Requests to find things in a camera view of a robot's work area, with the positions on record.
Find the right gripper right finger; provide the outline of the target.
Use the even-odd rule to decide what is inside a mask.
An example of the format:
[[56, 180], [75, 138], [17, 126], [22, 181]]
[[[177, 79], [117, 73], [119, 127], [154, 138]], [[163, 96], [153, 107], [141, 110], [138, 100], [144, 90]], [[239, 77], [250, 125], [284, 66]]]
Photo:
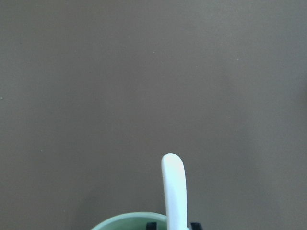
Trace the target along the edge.
[[191, 230], [202, 230], [202, 225], [199, 222], [191, 222], [190, 229]]

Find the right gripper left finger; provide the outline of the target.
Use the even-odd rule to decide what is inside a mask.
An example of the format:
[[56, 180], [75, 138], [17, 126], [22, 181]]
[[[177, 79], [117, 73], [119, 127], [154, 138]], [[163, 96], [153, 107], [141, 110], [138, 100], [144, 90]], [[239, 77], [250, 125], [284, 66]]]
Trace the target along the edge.
[[147, 222], [146, 223], [146, 230], [157, 230], [157, 223], [156, 222]]

